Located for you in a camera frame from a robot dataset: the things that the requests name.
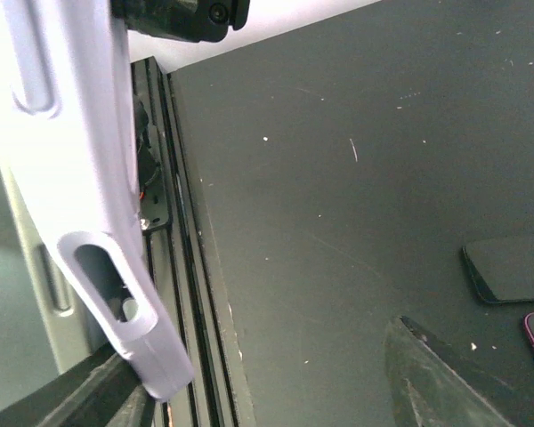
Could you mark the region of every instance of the white panel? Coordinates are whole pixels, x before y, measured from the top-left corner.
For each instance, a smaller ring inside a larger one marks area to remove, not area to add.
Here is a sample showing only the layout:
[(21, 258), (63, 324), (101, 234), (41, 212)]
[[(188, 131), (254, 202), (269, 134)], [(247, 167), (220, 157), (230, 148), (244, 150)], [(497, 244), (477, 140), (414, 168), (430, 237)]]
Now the white panel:
[(218, 44), (156, 39), (129, 31), (131, 60), (156, 56), (166, 72), (304, 27), (378, 0), (251, 0), (249, 19)]

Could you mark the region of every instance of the dark tabletop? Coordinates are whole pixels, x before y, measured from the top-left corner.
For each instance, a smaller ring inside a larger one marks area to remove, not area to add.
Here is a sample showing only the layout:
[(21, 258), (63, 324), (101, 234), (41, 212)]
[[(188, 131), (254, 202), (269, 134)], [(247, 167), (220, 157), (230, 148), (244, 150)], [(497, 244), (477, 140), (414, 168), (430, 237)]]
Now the dark tabletop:
[(534, 1), (384, 0), (173, 80), (258, 425), (393, 425), (401, 314), (534, 397), (534, 304), (459, 256), (534, 233)]

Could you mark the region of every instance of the white speck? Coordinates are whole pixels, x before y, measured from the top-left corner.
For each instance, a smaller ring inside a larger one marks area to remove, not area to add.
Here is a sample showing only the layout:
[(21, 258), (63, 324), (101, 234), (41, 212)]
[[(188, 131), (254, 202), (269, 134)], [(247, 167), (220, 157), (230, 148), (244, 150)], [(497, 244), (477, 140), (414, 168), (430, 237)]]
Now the white speck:
[(350, 138), (350, 145), (352, 145), (352, 151), (354, 151), (354, 160), (358, 163), (358, 153), (356, 152), (356, 146), (354, 146), (354, 141)]

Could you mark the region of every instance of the white wall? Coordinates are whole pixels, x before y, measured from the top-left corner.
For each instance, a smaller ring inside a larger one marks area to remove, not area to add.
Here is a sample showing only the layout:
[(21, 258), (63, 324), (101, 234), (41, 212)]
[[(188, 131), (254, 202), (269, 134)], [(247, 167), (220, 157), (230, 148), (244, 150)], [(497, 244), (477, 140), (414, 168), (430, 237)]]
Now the white wall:
[(218, 44), (185, 43), (129, 32), (131, 60), (156, 56), (168, 72), (378, 0), (251, 0), (249, 19)]

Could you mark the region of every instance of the black table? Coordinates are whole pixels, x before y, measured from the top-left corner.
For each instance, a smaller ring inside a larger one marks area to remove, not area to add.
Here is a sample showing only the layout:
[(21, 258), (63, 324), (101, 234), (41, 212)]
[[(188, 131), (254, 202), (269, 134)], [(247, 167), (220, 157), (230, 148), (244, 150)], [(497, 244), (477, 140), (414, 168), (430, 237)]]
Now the black table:
[(257, 425), (393, 425), (400, 314), (534, 397), (534, 303), (459, 256), (534, 233), (534, 2), (384, 0), (172, 79)]

